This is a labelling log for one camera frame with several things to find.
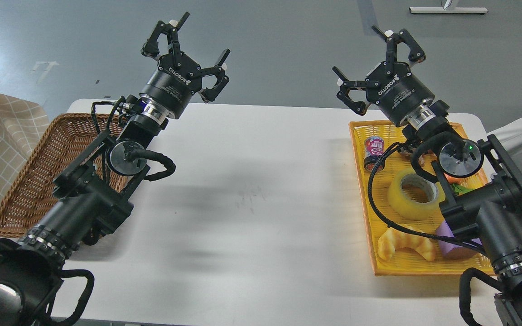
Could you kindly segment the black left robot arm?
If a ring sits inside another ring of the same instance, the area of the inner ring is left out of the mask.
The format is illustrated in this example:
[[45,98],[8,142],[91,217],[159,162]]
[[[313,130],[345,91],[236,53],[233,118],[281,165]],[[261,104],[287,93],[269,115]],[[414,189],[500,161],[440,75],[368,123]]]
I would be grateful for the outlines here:
[[130,197],[143,180],[172,175],[172,159],[148,146],[169,119],[178,119],[191,97],[212,102],[228,84],[225,49],[203,68],[180,48],[189,18],[158,21],[141,54],[157,68],[138,97],[96,101],[96,138],[53,181],[58,202],[23,237],[0,239],[0,326],[72,326],[95,285],[92,272],[65,269],[80,243],[93,245],[131,215]]

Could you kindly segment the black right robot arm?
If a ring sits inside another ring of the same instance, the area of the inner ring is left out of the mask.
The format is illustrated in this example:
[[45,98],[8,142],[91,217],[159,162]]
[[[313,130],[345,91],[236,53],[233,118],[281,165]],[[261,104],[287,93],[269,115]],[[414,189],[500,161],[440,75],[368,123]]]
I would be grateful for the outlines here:
[[[376,105],[396,127],[404,128],[404,143],[391,144],[375,161],[368,179],[367,198],[387,227],[405,235],[459,245],[489,258],[495,277],[476,268],[460,276],[459,311],[476,326],[471,312],[473,278],[498,290],[495,306],[504,326],[522,326],[522,173],[493,134],[473,142],[460,136],[447,120],[448,105],[411,72],[426,54],[406,29],[373,31],[385,41],[385,60],[365,80],[351,81],[337,67],[337,98],[358,115]],[[377,208],[372,187],[377,170],[398,150],[411,154],[415,176],[439,183],[445,200],[441,214],[453,236],[430,235],[398,225]]]

